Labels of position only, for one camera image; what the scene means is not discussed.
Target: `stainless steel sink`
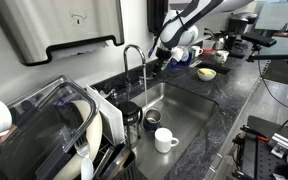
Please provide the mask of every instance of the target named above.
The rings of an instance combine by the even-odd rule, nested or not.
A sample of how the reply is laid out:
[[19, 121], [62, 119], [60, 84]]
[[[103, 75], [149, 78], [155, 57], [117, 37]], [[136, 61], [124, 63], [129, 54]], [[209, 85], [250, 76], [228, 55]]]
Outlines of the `stainless steel sink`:
[[[141, 129], [140, 142], [133, 151], [136, 154], [136, 165], [146, 178], [163, 179], [217, 110], [218, 105], [167, 83], [160, 83], [148, 89], [147, 95], [147, 108], [157, 109], [161, 113], [162, 126], [170, 129], [180, 142], [170, 152], [162, 154], [155, 149], [154, 133]], [[146, 111], [144, 93], [132, 101]]]

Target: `granite countertop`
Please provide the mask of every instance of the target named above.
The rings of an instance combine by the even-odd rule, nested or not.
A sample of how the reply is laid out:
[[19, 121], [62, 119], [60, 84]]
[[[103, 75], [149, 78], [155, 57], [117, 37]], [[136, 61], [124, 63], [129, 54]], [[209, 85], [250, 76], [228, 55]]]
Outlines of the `granite countertop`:
[[[244, 59], [229, 57], [223, 66], [230, 68], [230, 72], [226, 75], [218, 73], [209, 82], [201, 81], [197, 75], [197, 68], [189, 67], [166, 69], [161, 72], [160, 76], [148, 81], [148, 88], [160, 82], [167, 82], [219, 104], [218, 110], [191, 142], [165, 179], [203, 179], [205, 176], [258, 80], [257, 63], [246, 62], [246, 57]], [[212, 55], [198, 57], [198, 59], [208, 63], [214, 62], [213, 58]], [[112, 78], [111, 81], [115, 80], [116, 83], [117, 79], [120, 78]], [[100, 84], [102, 85], [95, 87], [97, 89], [114, 87], [114, 85], [107, 82]]]

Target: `kitchen faucet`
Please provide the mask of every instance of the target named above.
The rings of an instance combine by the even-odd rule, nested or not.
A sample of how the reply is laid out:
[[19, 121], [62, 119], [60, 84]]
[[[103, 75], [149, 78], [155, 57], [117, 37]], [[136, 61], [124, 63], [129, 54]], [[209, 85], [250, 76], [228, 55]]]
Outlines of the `kitchen faucet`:
[[129, 78], [129, 75], [128, 75], [128, 63], [127, 63], [127, 50], [129, 48], [135, 48], [138, 53], [140, 54], [141, 58], [142, 58], [142, 65], [143, 65], [143, 69], [145, 70], [146, 68], [146, 60], [145, 60], [145, 55], [143, 53], [143, 51], [141, 50], [140, 47], [138, 47], [137, 45], [134, 45], [134, 44], [130, 44], [130, 45], [127, 45], [124, 49], [124, 66], [125, 66], [125, 74], [126, 74], [126, 80], [125, 80], [125, 85], [126, 85], [126, 93], [127, 93], [127, 100], [129, 100], [129, 92], [131, 91], [132, 89], [132, 84], [131, 84], [131, 80]]

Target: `paper towel dispenser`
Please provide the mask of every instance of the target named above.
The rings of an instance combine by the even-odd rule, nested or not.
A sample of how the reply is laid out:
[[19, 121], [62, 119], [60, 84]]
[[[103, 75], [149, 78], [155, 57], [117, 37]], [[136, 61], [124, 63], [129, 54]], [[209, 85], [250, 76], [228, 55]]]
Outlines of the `paper towel dispenser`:
[[48, 63], [58, 49], [124, 43], [120, 0], [0, 0], [0, 24], [24, 65]]

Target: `coffee mug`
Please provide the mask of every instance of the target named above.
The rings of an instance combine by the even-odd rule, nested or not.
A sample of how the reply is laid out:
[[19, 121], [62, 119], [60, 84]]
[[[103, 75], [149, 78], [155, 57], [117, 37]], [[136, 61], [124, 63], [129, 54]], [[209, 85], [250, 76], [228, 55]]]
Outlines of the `coffee mug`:
[[203, 49], [199, 46], [192, 46], [191, 49], [192, 49], [192, 52], [194, 52], [193, 53], [194, 57], [198, 57], [199, 55], [203, 53]]
[[143, 120], [143, 129], [145, 131], [154, 132], [162, 127], [160, 121], [162, 119], [161, 113], [155, 109], [149, 109], [145, 113]]
[[228, 51], [216, 51], [215, 58], [217, 63], [224, 63], [229, 55]]
[[172, 132], [166, 128], [159, 128], [155, 131], [155, 148], [161, 153], [167, 153], [171, 147], [177, 146], [179, 140], [173, 137]]

